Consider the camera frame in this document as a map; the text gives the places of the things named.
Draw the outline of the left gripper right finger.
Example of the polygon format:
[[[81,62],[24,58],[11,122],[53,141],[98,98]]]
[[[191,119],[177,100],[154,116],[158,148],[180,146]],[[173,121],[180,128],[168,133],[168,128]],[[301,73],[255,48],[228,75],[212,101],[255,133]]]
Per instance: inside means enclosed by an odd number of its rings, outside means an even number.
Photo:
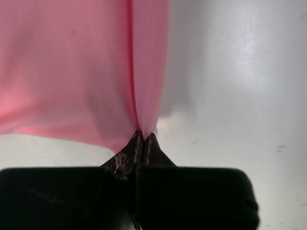
[[[176,166],[151,134],[135,178],[135,218],[144,230],[255,230],[248,176],[233,168]]]

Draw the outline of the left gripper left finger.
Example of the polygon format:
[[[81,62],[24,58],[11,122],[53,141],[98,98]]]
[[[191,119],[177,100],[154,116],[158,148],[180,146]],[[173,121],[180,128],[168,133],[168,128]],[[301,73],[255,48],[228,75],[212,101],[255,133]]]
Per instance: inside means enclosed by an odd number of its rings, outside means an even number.
[[[23,167],[0,172],[3,230],[138,230],[129,183],[144,139],[136,131],[101,166]]]

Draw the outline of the pink t shirt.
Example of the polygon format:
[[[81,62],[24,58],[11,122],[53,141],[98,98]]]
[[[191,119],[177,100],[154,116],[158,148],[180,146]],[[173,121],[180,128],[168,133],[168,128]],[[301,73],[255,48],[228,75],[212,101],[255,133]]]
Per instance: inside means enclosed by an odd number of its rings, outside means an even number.
[[[155,129],[166,0],[3,0],[0,132],[120,151]]]

